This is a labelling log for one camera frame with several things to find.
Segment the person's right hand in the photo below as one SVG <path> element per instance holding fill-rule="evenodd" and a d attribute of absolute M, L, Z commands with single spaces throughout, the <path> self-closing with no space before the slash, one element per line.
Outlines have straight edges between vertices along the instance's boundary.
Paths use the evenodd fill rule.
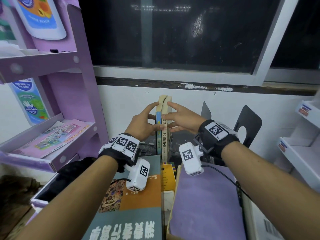
<path fill-rule="evenodd" d="M 200 126 L 206 121 L 205 118 L 199 114 L 187 109 L 186 107 L 173 103 L 167 102 L 176 112 L 162 115 L 162 118 L 167 121 L 172 121 L 167 127 L 172 128 L 174 126 L 182 126 L 184 130 L 189 131 L 192 134 L 197 134 Z"/>

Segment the person's left hand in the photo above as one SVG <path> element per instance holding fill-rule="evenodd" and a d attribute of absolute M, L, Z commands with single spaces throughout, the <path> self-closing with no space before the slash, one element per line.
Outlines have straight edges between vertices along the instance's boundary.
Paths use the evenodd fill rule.
<path fill-rule="evenodd" d="M 125 133 L 130 134 L 139 141 L 145 141 L 149 136 L 155 135 L 156 132 L 150 132 L 150 123 L 148 120 L 156 120 L 156 116 L 150 114 L 150 112 L 158 104 L 159 102 L 149 104 L 141 113 L 135 115 L 125 130 Z"/>

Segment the blue spine book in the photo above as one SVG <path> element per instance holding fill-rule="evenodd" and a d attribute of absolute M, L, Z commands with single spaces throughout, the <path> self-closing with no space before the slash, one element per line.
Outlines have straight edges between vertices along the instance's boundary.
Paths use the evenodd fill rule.
<path fill-rule="evenodd" d="M 161 111 L 162 111 L 163 102 L 166 97 L 167 97 L 167 95 L 160 95 L 159 99 L 158 99 L 159 104 L 156 106 L 156 110 L 155 110 L 155 116 L 156 116 L 155 123 L 157 125 L 162 124 Z M 162 132 L 161 132 L 161 130 L 158 130 L 156 132 L 156 145 L 157 145 L 157 155 L 161 155 L 162 154 Z"/>

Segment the cream spine book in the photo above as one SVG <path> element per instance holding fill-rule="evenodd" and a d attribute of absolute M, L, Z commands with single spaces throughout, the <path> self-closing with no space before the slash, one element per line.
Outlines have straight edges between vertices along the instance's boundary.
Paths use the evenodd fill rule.
<path fill-rule="evenodd" d="M 170 107 L 167 102 L 172 102 L 172 96 L 167 96 L 163 102 L 161 115 L 168 114 L 172 112 L 172 107 Z M 170 124 L 172 121 L 167 121 L 162 118 L 162 125 L 165 126 L 165 128 L 162 130 L 162 161 L 167 162 L 168 161 L 168 154 L 169 154 L 169 147 L 170 142 L 172 139 L 171 132 L 168 129 L 168 124 Z"/>

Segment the person's right forearm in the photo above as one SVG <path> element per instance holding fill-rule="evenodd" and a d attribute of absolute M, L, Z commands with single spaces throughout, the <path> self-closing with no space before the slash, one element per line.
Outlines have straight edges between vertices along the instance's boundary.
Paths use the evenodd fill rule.
<path fill-rule="evenodd" d="M 234 141 L 221 157 L 285 240 L 320 240 L 320 194 Z"/>

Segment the yellow book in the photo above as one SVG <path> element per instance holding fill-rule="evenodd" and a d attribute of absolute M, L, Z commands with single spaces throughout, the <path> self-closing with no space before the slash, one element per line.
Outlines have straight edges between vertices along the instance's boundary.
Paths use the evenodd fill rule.
<path fill-rule="evenodd" d="M 170 162 L 162 162 L 162 184 L 161 184 L 161 190 L 162 192 L 165 191 L 173 191 L 175 192 L 176 187 L 176 168 L 174 164 Z"/>

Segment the black metal bookend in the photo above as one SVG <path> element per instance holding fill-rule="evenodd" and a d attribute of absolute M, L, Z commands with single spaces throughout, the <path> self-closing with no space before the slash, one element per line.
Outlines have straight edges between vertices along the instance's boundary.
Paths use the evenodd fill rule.
<path fill-rule="evenodd" d="M 262 119 L 248 105 L 242 108 L 238 120 L 234 126 L 234 131 L 238 132 L 241 127 L 246 129 L 246 137 L 243 145 L 250 147 L 262 126 Z"/>

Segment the purple cardboard box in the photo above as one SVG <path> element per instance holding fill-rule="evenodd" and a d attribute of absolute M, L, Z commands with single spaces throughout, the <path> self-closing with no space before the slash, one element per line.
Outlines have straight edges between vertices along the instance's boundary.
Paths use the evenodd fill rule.
<path fill-rule="evenodd" d="M 234 175 L 205 165 L 195 176 L 178 167 L 167 240 L 247 240 Z"/>

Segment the large teal and orange book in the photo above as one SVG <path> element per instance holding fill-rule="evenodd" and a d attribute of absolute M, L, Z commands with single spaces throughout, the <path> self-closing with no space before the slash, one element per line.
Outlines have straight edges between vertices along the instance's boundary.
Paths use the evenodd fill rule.
<path fill-rule="evenodd" d="M 143 157 L 150 163 L 146 187 L 126 187 L 129 171 L 116 173 L 82 240 L 165 240 L 162 213 L 161 156 Z"/>

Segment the pink printed leaflet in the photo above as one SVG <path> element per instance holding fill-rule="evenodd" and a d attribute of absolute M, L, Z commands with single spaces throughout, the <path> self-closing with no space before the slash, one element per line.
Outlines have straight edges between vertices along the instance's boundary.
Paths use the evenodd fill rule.
<path fill-rule="evenodd" d="M 27 157 L 44 158 L 75 140 L 76 137 L 88 128 L 89 124 L 76 119 L 68 122 L 57 121 L 37 138 L 11 153 Z"/>

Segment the white cardboard shelf rack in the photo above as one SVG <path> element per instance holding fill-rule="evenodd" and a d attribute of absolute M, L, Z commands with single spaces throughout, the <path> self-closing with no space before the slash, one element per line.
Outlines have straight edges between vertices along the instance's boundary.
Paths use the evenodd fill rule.
<path fill-rule="evenodd" d="M 320 193 L 320 87 L 314 97 L 295 107 L 297 123 L 277 146 L 299 179 Z"/>

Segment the blue and green paper sign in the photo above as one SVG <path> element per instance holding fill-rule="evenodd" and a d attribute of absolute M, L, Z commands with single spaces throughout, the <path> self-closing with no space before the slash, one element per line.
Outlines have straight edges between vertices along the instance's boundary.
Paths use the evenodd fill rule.
<path fill-rule="evenodd" d="M 28 123 L 33 126 L 51 117 L 50 106 L 38 78 L 27 78 L 8 84 Z"/>

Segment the brown cloth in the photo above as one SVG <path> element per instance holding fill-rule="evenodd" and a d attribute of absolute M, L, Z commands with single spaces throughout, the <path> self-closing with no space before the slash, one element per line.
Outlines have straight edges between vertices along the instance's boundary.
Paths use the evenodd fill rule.
<path fill-rule="evenodd" d="M 0 207 L 7 204 L 29 205 L 41 187 L 32 177 L 4 175 L 0 177 Z"/>

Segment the white bottle picture sign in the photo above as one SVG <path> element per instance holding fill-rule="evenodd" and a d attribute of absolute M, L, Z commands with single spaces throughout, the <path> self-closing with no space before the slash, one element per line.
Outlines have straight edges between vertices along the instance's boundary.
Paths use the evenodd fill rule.
<path fill-rule="evenodd" d="M 54 0 L 12 0 L 28 33 L 42 40 L 62 40 L 67 33 Z"/>

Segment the white window frame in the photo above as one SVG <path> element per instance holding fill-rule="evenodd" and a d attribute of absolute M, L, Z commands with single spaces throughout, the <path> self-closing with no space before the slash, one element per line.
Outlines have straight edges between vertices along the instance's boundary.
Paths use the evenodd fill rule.
<path fill-rule="evenodd" d="M 320 85 L 320 69 L 272 68 L 272 62 L 299 0 L 280 0 L 253 74 L 94 65 L 98 77 L 177 81 L 182 83 L 264 86 L 266 83 Z"/>

